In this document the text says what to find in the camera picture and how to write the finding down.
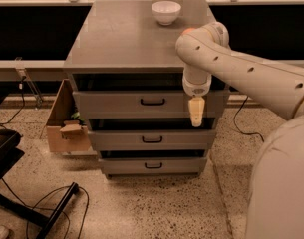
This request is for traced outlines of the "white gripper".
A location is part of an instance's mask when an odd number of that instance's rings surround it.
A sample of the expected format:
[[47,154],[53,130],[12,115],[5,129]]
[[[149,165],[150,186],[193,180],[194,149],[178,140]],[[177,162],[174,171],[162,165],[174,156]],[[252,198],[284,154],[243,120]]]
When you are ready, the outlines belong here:
[[211,86],[212,75],[203,69],[189,64],[184,65],[182,85],[184,91],[191,97],[188,101],[190,121],[194,127],[200,127],[205,107],[205,96]]

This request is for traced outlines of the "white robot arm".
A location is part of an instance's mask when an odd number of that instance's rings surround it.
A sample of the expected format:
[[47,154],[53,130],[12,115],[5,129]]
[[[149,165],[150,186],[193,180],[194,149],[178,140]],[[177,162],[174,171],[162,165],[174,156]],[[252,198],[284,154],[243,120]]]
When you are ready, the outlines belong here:
[[232,51],[219,22],[187,29],[175,49],[183,87],[200,125],[202,97],[215,76],[286,120],[261,146],[249,184],[245,239],[304,239],[304,68]]

